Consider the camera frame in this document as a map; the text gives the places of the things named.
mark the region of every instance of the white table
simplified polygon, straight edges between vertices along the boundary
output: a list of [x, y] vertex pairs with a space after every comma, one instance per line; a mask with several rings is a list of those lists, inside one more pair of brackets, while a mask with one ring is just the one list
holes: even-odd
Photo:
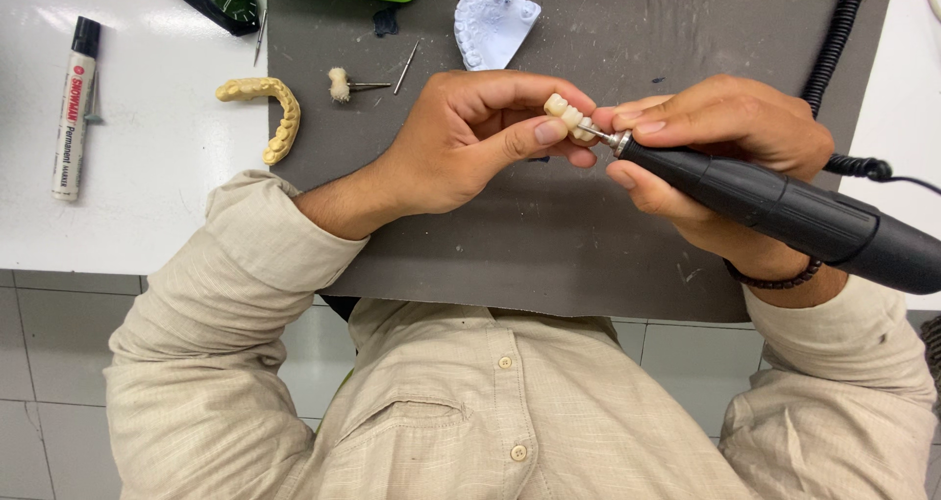
[[[150, 273], [202, 224], [206, 194], [263, 169], [267, 103], [222, 103], [229, 78], [264, 76], [235, 38], [182, 0], [0, 0], [0, 268]], [[75, 18], [102, 24], [100, 113], [81, 196], [53, 200], [53, 146]], [[926, 0], [891, 0], [851, 154], [941, 181], [941, 25]], [[907, 183], [841, 191], [941, 237], [941, 198]], [[941, 294], [909, 297], [941, 309]]]

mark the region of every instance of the shirt sleeve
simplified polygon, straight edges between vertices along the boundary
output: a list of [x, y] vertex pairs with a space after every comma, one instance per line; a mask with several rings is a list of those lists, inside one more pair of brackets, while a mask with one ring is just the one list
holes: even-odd
[[773, 369], [725, 413], [736, 472], [766, 500], [924, 498], [935, 382], [902, 294], [851, 276], [809, 309], [745, 298]]
[[246, 171], [209, 195], [206, 224], [149, 276], [104, 370], [123, 498], [274, 497], [309, 454], [276, 372], [284, 326], [366, 240], [339, 239]]

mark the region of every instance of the dental model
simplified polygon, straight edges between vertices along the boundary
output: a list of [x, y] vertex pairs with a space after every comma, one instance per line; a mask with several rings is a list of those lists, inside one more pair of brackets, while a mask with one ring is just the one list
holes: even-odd
[[566, 127], [569, 127], [570, 134], [577, 140], [589, 141], [594, 138], [594, 134], [582, 131], [582, 129], [579, 129], [579, 125], [584, 125], [596, 131], [601, 130], [600, 127], [592, 123], [591, 118], [583, 115], [579, 112], [579, 109], [570, 105], [569, 102], [564, 100], [559, 94], [549, 96], [548, 100], [546, 100], [546, 104], [544, 104], [542, 108], [549, 116], [555, 116], [565, 121]]
[[542, 11], [529, 0], [461, 0], [454, 37], [469, 71], [501, 70], [520, 49]]
[[268, 140], [268, 147], [262, 152], [262, 160], [268, 166], [273, 166], [278, 160], [287, 156], [291, 145], [297, 137], [297, 127], [300, 125], [300, 105], [291, 90], [274, 77], [248, 77], [245, 79], [229, 79], [225, 85], [216, 89], [216, 97], [220, 101], [247, 101], [261, 96], [274, 96], [284, 109], [284, 118], [277, 126], [275, 137]]
[[342, 68], [330, 69], [326, 73], [330, 78], [330, 97], [335, 101], [347, 102], [350, 100], [350, 87], [347, 85], [347, 71]]

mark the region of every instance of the tile floor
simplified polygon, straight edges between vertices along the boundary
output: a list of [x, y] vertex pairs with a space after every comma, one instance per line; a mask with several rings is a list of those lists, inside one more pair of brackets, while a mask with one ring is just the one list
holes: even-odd
[[[146, 289], [138, 276], [0, 270], [0, 500], [118, 498], [101, 370], [108, 337]], [[717, 439], [729, 399], [759, 369], [751, 325], [619, 318], [615, 327], [628, 356]], [[316, 428], [355, 359], [346, 323], [317, 299], [282, 339], [280, 374]], [[935, 442], [926, 489], [941, 500]]]

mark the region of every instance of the black cable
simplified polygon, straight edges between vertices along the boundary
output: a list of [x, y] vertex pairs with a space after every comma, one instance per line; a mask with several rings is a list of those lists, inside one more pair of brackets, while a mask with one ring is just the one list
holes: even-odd
[[[801, 99], [810, 104], [810, 110], [813, 112], [814, 120], [817, 119], [817, 112], [820, 109], [820, 103], [823, 100], [823, 92], [830, 85], [830, 79], [833, 78], [833, 72], [837, 69], [837, 63], [846, 47], [846, 41], [853, 31], [853, 23], [856, 21], [856, 13], [859, 11], [859, 5], [863, 0], [840, 0], [837, 2], [837, 9], [830, 18], [830, 27], [827, 29], [826, 38], [817, 54], [817, 62], [807, 78], [804, 90], [801, 92]], [[921, 181], [912, 177], [892, 176], [892, 167], [885, 160], [878, 158], [857, 158], [845, 154], [831, 154], [823, 170], [848, 177], [865, 177], [871, 181], [911, 181], [931, 189], [941, 195], [941, 189], [936, 185]]]

